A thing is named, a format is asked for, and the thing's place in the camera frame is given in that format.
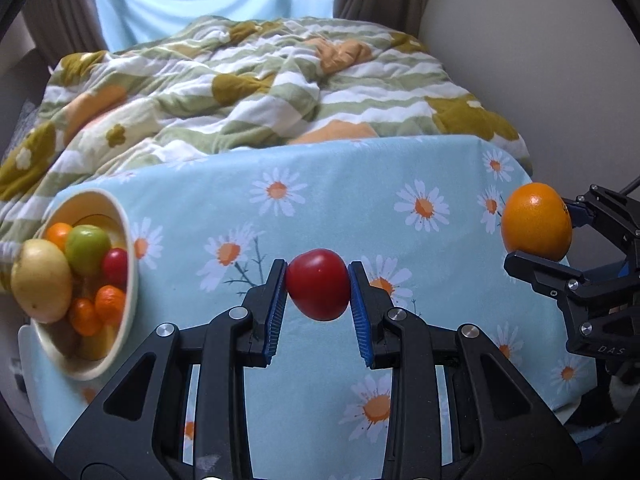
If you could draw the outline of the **orange round fruit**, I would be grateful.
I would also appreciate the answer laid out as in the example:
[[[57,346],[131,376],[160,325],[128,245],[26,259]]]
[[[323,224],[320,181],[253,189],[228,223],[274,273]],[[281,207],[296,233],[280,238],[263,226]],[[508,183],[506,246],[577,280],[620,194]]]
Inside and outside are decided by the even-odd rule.
[[[506,200],[501,236],[507,252],[519,250],[552,261],[562,260],[573,238],[566,203],[548,184],[521,185]]]

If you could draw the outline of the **green striped floral quilt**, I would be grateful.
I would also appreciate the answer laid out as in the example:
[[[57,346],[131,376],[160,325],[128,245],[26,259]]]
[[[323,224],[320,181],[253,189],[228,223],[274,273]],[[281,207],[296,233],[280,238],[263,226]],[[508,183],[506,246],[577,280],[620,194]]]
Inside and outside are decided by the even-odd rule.
[[[34,126],[1,166],[1,251],[32,237],[69,186],[234,148],[472,134],[529,165],[524,139],[405,32],[330,18],[206,16],[120,52],[64,56]]]

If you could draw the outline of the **yellow pear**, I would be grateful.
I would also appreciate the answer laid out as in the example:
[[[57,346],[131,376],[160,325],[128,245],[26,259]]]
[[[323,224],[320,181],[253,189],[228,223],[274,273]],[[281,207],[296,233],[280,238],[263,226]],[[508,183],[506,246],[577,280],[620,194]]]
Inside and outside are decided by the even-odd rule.
[[[48,240],[26,240],[13,263],[11,292],[33,320],[62,320],[70,306],[73,275],[62,250]]]

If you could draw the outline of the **small orange mandarin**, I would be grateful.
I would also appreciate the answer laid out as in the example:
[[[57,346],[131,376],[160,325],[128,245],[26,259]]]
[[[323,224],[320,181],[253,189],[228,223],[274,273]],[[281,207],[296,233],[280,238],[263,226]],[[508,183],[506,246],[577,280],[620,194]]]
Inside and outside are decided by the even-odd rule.
[[[119,326],[126,306],[126,292],[113,285],[104,285],[96,292],[94,307],[101,322]]]

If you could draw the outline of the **red cherry tomato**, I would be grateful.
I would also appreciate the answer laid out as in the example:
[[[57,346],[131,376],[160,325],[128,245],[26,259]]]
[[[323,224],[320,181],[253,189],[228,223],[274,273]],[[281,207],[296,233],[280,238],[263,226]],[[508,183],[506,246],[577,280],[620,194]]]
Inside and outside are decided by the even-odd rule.
[[[101,271],[106,284],[125,290],[128,280],[128,252],[126,249],[110,249],[102,258]]]
[[[304,252],[291,261],[286,269],[286,287],[298,310],[318,322],[339,318],[350,299],[343,259],[324,248]]]

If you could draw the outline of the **left brown curtain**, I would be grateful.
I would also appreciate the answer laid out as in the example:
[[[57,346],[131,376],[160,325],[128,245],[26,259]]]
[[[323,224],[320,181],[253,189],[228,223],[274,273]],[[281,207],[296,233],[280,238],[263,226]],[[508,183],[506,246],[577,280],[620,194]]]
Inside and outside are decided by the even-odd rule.
[[[50,67],[66,55],[107,49],[96,0],[27,0],[22,13]]]

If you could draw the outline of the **large orange mandarin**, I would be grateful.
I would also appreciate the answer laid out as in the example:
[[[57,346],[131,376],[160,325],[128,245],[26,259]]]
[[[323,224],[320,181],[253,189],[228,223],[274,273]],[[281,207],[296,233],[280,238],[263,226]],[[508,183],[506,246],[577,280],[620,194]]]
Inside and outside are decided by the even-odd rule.
[[[52,244],[55,244],[61,252],[65,252],[66,240],[72,229],[73,227],[68,223],[55,222],[46,229],[44,238]]]

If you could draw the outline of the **small green apple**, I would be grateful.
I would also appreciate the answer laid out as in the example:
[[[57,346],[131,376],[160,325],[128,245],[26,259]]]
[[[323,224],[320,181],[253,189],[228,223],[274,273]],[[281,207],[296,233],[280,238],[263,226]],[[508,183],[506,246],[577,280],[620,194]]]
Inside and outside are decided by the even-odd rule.
[[[86,361],[99,361],[104,359],[111,351],[117,338],[118,329],[114,326],[104,325],[92,336],[81,336],[76,348],[76,356]]]

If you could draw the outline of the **blue daisy tablecloth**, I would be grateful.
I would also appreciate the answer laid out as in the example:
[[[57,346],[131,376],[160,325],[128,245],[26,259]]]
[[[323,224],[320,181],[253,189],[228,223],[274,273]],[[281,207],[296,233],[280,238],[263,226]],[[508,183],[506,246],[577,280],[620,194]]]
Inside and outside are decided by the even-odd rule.
[[[477,325],[558,410],[594,386],[596,366],[566,351],[555,303],[504,272],[502,210],[527,180],[472,136],[396,138],[127,169],[58,200],[97,188],[126,212],[139,270],[127,351],[163,322],[188,328],[236,306],[273,260],[328,248],[428,324]],[[288,304],[276,356],[245,385],[258,477],[381,473],[390,373],[364,365],[349,315],[314,322]]]

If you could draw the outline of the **grey bed headboard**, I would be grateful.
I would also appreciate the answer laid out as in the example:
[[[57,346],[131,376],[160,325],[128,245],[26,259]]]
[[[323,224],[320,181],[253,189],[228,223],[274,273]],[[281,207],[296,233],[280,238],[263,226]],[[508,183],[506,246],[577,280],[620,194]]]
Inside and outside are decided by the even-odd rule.
[[[20,144],[36,123],[38,107],[50,78],[47,63],[37,49],[27,52],[1,77],[1,161]]]

